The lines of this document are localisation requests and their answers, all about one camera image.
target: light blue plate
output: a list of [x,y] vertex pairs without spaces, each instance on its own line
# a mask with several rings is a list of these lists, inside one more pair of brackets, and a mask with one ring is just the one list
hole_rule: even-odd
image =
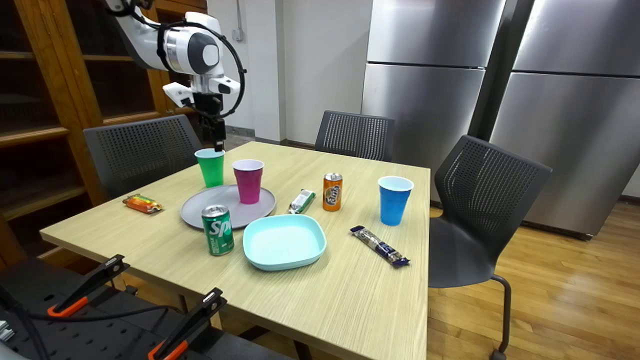
[[309,265],[326,249],[320,224],[306,215],[260,218],[244,229],[243,248],[255,267],[277,271]]

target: blue cup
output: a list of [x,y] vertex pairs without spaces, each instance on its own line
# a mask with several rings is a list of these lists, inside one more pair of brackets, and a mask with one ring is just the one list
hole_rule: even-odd
[[380,185],[380,221],[389,226],[400,225],[406,201],[413,189],[413,182],[399,176],[384,176],[378,179],[378,185]]

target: can lid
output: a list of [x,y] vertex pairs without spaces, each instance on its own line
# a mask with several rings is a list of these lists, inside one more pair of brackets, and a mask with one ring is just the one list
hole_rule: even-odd
[[209,205],[202,210],[203,217],[218,217],[229,212],[229,209],[224,205]]
[[324,178],[331,181],[338,181],[342,180],[342,175],[338,174],[337,172],[329,172],[324,175]]

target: refrigerator door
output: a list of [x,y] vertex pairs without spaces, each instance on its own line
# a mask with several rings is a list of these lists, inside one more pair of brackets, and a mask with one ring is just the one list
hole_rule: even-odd
[[536,0],[514,70],[640,76],[640,1]]
[[367,61],[486,67],[505,0],[374,0]]
[[640,162],[640,79],[517,74],[490,142],[553,168],[525,218],[596,234]]
[[[469,129],[483,76],[476,69],[367,64],[362,114],[396,120],[393,162],[428,167],[433,182]],[[433,183],[431,199],[440,200]]]

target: orange wrapper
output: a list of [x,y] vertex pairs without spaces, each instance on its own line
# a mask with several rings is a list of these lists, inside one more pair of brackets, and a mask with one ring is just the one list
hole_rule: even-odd
[[143,213],[153,214],[162,210],[162,205],[158,204],[155,200],[144,197],[140,194],[128,196],[122,201],[126,206],[132,209],[142,211]]

